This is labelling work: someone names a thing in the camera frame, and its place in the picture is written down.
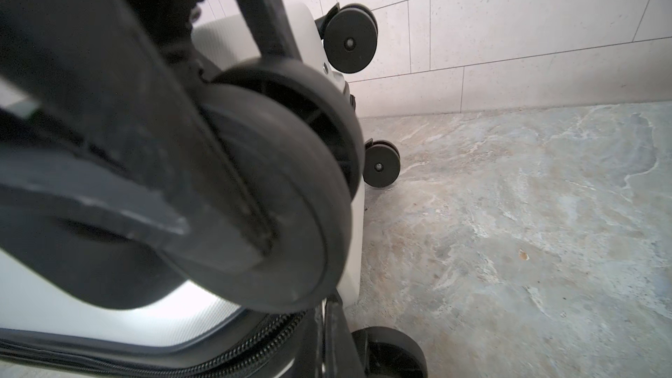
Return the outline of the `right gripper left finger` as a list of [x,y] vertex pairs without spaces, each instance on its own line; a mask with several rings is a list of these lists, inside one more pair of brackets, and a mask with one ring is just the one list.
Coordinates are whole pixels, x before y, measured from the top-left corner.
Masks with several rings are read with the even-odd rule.
[[199,108],[201,0],[1,0],[1,75],[44,122],[1,114],[1,199],[143,243],[255,308],[272,229]]

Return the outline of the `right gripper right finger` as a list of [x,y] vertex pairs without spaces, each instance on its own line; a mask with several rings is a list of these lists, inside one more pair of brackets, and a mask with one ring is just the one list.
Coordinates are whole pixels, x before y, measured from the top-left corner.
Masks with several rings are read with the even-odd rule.
[[283,0],[236,0],[262,55],[301,59]]

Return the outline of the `white hard-shell suitcase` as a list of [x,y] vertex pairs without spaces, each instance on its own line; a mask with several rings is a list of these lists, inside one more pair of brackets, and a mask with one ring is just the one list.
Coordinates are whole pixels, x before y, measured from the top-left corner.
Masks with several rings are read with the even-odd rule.
[[425,377],[388,327],[351,331],[338,283],[365,145],[350,104],[301,61],[221,71],[192,46],[199,101],[269,225],[255,308],[139,241],[1,199],[1,357],[105,377]]

